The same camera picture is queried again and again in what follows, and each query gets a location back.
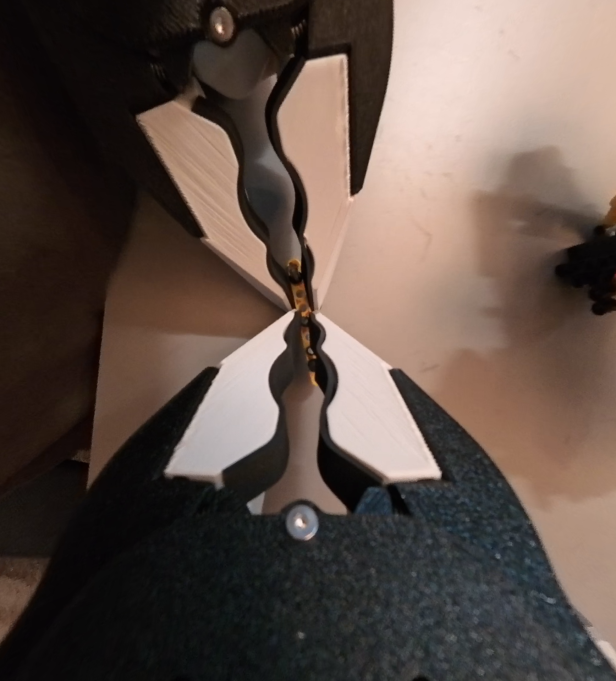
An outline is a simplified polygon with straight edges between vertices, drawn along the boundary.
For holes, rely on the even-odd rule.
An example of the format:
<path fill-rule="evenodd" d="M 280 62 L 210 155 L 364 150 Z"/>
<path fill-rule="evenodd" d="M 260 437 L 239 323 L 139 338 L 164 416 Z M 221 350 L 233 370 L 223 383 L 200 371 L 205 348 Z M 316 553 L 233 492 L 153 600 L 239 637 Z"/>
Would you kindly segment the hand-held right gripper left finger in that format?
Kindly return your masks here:
<path fill-rule="evenodd" d="M 235 492 L 260 514 L 290 453 L 284 394 L 295 378 L 295 314 L 222 360 L 164 476 Z"/>

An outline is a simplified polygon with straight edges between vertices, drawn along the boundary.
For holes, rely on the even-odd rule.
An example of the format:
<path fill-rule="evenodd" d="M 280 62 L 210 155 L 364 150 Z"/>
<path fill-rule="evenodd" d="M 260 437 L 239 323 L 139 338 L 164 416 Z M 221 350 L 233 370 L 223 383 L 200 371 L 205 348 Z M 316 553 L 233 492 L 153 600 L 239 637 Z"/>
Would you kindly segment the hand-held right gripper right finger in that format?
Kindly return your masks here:
<path fill-rule="evenodd" d="M 324 396 L 318 469 L 346 509 L 354 512 L 370 488 L 440 480 L 393 368 L 319 312 L 311 318 L 311 344 Z"/>

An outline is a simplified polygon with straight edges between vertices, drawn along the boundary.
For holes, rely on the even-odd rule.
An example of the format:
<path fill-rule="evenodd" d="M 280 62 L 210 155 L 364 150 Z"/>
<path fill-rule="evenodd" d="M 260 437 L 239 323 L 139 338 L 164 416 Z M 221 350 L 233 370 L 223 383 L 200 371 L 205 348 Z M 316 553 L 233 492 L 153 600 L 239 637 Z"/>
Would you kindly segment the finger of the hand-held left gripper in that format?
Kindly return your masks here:
<path fill-rule="evenodd" d="M 320 311 L 347 233 L 351 194 L 348 60 L 291 57 L 266 105 L 270 142 L 295 190 L 293 227 Z"/>
<path fill-rule="evenodd" d="M 136 117 L 202 231 L 202 242 L 280 309 L 294 307 L 269 231 L 244 188 L 244 151 L 230 116 L 208 98 L 174 99 Z"/>

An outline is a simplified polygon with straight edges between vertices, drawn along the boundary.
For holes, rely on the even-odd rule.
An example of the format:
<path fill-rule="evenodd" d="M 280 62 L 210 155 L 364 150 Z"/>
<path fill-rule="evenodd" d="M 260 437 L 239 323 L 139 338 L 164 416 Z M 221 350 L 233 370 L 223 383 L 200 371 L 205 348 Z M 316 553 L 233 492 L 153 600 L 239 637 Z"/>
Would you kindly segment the yellow perforated toy beam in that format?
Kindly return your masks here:
<path fill-rule="evenodd" d="M 313 310 L 309 303 L 307 288 L 304 281 L 302 263 L 292 258 L 286 263 L 286 274 L 290 285 L 293 304 L 300 317 L 300 335 L 303 353 L 309 378 L 313 386 L 320 387 L 318 383 L 318 356 L 315 353 L 314 342 L 317 329 L 314 324 Z"/>

